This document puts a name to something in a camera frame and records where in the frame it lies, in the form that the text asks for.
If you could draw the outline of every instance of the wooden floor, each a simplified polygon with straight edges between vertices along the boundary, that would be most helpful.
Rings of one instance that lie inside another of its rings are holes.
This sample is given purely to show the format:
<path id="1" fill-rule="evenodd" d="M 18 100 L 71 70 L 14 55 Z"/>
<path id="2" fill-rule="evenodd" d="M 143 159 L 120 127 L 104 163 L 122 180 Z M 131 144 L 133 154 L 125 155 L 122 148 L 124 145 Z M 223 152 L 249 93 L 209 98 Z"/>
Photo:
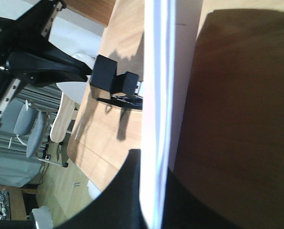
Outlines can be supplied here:
<path id="1" fill-rule="evenodd" d="M 56 147 L 57 145 L 50 145 L 47 152 L 52 155 L 53 161 L 56 161 Z M 71 218 L 92 201 L 88 193 L 87 177 L 71 160 L 68 163 L 68 168 L 50 165 L 43 184 L 38 187 L 37 202 L 39 206 L 49 207 L 54 226 Z M 74 187 L 76 182 L 80 182 L 80 186 Z"/>

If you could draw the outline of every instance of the office chair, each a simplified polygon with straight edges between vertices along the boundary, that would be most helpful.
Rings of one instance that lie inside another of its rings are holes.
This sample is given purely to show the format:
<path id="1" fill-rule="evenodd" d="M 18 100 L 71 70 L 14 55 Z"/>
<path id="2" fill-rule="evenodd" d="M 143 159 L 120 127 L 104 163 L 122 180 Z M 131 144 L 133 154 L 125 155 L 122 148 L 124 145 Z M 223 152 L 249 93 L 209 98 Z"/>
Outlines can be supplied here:
<path id="1" fill-rule="evenodd" d="M 0 119 L 10 101 L 27 84 L 44 87 L 59 82 L 86 82 L 91 74 L 90 84 L 108 92 L 107 98 L 95 99 L 142 109 L 138 75 L 116 75 L 117 63 L 101 55 L 92 71 L 48 41 L 52 23 L 64 8 L 63 0 L 40 0 L 16 20 L 0 17 Z M 126 95 L 115 95 L 118 92 Z"/>
<path id="2" fill-rule="evenodd" d="M 67 133 L 71 134 L 68 127 L 70 122 L 76 119 L 77 113 L 75 102 L 63 92 L 60 107 L 50 130 L 50 138 L 53 142 L 59 143 L 64 140 Z"/>
<path id="3" fill-rule="evenodd" d="M 0 130 L 15 134 L 19 142 L 27 147 L 27 157 L 37 155 L 42 144 L 54 143 L 49 139 L 43 142 L 46 130 L 51 123 L 51 112 L 54 111 L 57 110 L 41 109 L 31 102 L 27 106 L 27 104 L 22 103 L 18 99 L 13 99 L 1 117 L 2 126 Z M 22 137 L 28 134 L 30 136 L 28 141 L 25 142 Z M 37 159 L 54 165 L 68 166 L 68 163 L 61 164 L 38 157 Z"/>

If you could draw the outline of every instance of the wooden desk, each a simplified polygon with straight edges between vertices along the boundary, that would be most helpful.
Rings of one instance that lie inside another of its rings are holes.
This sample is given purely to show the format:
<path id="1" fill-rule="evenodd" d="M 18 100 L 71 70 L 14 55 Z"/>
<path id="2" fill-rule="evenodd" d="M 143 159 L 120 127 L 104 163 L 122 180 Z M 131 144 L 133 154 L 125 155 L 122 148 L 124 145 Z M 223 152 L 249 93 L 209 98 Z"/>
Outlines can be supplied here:
<path id="1" fill-rule="evenodd" d="M 283 11 L 284 1 L 203 1 L 174 171 L 244 229 L 284 229 Z"/>
<path id="2" fill-rule="evenodd" d="M 124 71 L 143 76 L 144 0 L 117 0 L 99 54 Z M 104 190 L 128 150 L 140 148 L 142 112 L 108 107 L 91 97 L 87 86 L 68 145 L 69 158 Z"/>
<path id="3" fill-rule="evenodd" d="M 107 26 L 115 0 L 65 0 L 70 10 Z"/>

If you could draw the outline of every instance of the gray curtain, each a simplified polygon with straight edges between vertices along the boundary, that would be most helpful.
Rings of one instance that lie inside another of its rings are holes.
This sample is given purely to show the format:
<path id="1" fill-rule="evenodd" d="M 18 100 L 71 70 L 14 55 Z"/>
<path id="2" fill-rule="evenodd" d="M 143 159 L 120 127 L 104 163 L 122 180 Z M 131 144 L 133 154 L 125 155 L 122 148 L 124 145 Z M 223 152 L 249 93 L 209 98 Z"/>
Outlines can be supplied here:
<path id="1" fill-rule="evenodd" d="M 54 84 L 43 88 L 36 88 L 27 85 L 18 95 L 17 99 L 25 102 L 26 99 L 32 100 L 38 107 L 44 109 L 58 109 L 61 99 L 61 91 Z M 48 128 L 44 140 L 50 134 Z M 10 149 L 10 138 L 13 141 Z M 45 145 L 42 145 L 38 151 L 42 156 Z M 24 184 L 32 180 L 39 172 L 41 163 L 35 156 L 27 158 L 25 155 L 26 146 L 23 146 L 14 134 L 3 132 L 0 130 L 0 185 L 22 187 Z"/>

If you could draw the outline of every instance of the chair leg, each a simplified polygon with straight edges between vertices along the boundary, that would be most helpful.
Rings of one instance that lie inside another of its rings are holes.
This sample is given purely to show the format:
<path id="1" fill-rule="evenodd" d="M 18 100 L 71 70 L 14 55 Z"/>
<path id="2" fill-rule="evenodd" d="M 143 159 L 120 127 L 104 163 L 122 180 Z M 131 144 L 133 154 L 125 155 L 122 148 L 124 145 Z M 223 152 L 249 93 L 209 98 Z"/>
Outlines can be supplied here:
<path id="1" fill-rule="evenodd" d="M 53 142 L 50 138 L 50 135 L 48 135 L 47 137 L 47 141 L 46 142 L 42 142 L 41 144 L 55 144 L 56 142 Z"/>
<path id="2" fill-rule="evenodd" d="M 19 141 L 21 144 L 23 144 L 24 146 L 27 146 L 27 143 L 25 143 L 25 142 L 21 139 L 21 137 L 20 137 L 19 135 L 16 135 L 16 138 L 18 139 L 18 141 Z"/>
<path id="3" fill-rule="evenodd" d="M 42 162 L 45 162 L 45 163 L 49 163 L 49 164 L 52 164 L 52 165 L 55 165 L 55 166 L 61 166 L 61 167 L 64 167 L 64 168 L 67 168 L 68 167 L 68 163 L 58 163 L 58 162 L 55 162 L 55 161 L 49 161 L 49 160 L 46 160 L 46 159 L 43 159 L 43 158 L 37 158 L 39 161 L 42 161 Z"/>
<path id="4" fill-rule="evenodd" d="M 72 114 L 72 120 L 76 120 L 77 114 L 79 113 L 79 111 L 74 110 L 73 114 Z"/>

